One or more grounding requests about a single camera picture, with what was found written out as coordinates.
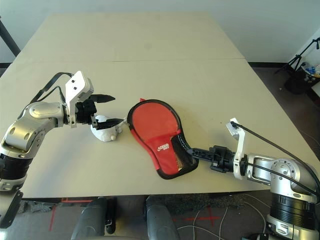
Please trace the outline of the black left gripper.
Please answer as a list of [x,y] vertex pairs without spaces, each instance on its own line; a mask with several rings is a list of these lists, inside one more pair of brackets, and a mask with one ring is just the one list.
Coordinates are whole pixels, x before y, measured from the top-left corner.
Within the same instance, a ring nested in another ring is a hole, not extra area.
[[107,103],[114,101],[116,98],[107,94],[92,94],[90,99],[75,104],[75,118],[77,124],[96,125],[96,130],[110,129],[121,124],[124,120],[120,118],[110,118],[106,121],[99,122],[96,120],[97,112],[95,103]]

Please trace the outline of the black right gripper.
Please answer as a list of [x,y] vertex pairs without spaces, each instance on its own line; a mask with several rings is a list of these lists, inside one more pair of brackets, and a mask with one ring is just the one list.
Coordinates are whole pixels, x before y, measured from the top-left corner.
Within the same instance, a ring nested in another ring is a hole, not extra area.
[[221,173],[234,172],[235,153],[223,146],[213,146],[209,150],[190,148],[187,150],[194,158],[211,162],[210,169]]

